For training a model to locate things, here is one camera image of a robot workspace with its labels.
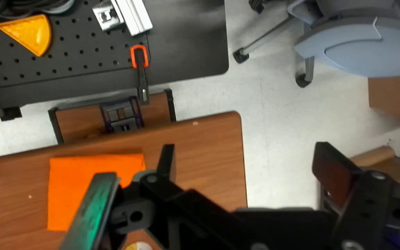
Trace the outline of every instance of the orange sheet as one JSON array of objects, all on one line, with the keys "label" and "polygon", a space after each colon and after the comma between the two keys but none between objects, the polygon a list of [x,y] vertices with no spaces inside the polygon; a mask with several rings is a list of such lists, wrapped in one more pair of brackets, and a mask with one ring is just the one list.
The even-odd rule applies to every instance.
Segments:
[{"label": "orange sheet", "polygon": [[117,172],[122,187],[146,168],[143,154],[106,154],[50,158],[47,229],[67,230],[82,201],[92,176]]}]

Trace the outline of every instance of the orange clamp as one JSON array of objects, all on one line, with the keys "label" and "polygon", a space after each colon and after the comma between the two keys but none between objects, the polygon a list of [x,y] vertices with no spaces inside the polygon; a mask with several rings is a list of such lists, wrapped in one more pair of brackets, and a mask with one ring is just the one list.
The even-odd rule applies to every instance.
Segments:
[{"label": "orange clamp", "polygon": [[143,46],[143,44],[135,44],[135,46],[132,46],[132,47],[129,49],[132,68],[135,68],[135,69],[139,68],[139,64],[138,64],[136,57],[135,57],[135,53],[136,53],[138,50],[142,50],[142,53],[143,53],[143,60],[145,60],[145,61],[143,61],[143,67],[147,68],[147,67],[149,67],[147,47]]}]

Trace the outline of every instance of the black pegboard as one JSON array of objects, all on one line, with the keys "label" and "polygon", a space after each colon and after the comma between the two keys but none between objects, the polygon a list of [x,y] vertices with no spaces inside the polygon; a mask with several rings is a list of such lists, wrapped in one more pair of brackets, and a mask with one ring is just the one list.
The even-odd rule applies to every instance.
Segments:
[{"label": "black pegboard", "polygon": [[0,87],[131,68],[129,46],[147,44],[146,36],[131,37],[127,26],[103,32],[92,12],[97,3],[77,1],[68,14],[49,15],[53,35],[43,57],[0,32]]}]

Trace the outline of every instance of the white floor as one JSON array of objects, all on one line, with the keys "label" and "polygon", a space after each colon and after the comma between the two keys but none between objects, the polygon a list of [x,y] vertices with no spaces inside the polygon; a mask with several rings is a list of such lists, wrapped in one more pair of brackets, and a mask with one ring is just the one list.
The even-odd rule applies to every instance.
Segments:
[{"label": "white floor", "polygon": [[[247,1],[227,0],[229,53],[285,18],[274,4],[263,15]],[[400,154],[400,121],[368,107],[367,79],[317,64],[307,89],[295,83],[297,24],[225,75],[174,82],[178,119],[236,110],[243,121],[250,205],[313,205],[314,143],[328,140],[353,155],[381,144]],[[56,144],[47,110],[61,101],[25,105],[24,118],[0,124],[0,155]]]}]

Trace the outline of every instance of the wooden table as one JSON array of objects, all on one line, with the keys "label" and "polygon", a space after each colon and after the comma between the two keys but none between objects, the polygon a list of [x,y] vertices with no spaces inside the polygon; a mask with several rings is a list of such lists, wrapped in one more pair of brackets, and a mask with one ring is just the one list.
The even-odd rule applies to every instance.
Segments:
[{"label": "wooden table", "polygon": [[154,168],[175,143],[174,180],[227,210],[246,207],[240,117],[227,112],[82,143],[0,157],[0,249],[57,249],[64,233],[46,230],[49,158],[143,151]]}]

